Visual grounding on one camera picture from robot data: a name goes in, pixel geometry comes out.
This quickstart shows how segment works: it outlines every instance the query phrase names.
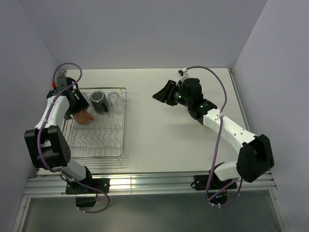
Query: dish rack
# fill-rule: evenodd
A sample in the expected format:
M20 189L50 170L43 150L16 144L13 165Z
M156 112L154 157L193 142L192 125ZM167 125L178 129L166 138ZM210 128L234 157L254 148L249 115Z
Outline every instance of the dish rack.
M62 132L69 144L71 156L75 158L123 158L124 126L126 111L126 88L79 88L89 103L87 112L95 117L89 124L80 125L75 120L65 120ZM109 112L98 114L89 97L100 90L106 97L117 92L123 107L111 108Z

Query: gray floor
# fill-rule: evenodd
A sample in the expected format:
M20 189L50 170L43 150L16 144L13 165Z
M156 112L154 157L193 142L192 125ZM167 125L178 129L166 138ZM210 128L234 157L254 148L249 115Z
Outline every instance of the gray floor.
M203 193L117 196L112 197L110 208L99 214L77 212L74 198L31 199L23 231L280 231L268 191L242 192L221 209L212 208L203 197Z

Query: black mug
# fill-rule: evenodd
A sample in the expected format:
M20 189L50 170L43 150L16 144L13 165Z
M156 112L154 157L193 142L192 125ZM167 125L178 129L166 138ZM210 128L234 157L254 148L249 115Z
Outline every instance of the black mug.
M108 101L102 91L94 91L90 95L90 101L97 113L102 114L104 112L108 112Z

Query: white tabletop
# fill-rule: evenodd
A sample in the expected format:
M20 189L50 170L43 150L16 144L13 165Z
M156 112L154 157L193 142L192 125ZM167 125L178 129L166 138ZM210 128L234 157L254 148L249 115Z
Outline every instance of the white tabletop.
M226 68L212 69L227 91L224 114L244 127L244 120ZM124 156L126 168L112 173L184 172L208 170L217 134L192 119L185 107L169 106L152 98L169 79L178 81L178 69L83 70L80 87L126 87ZM218 107L224 95L216 78L206 70L190 70L200 79L204 98ZM78 70L67 76L77 79ZM233 147L221 139L217 163L236 160Z

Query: wall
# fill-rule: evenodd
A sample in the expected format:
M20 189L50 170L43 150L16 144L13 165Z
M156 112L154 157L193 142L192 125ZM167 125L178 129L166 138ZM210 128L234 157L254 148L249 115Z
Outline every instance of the wall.
M20 0L58 63L233 67L267 0Z
M234 68L251 129L272 142L293 231L309 228L309 1L268 0Z
M0 225L11 231L34 171L24 133L42 116L56 62L20 2L0 1L0 33Z

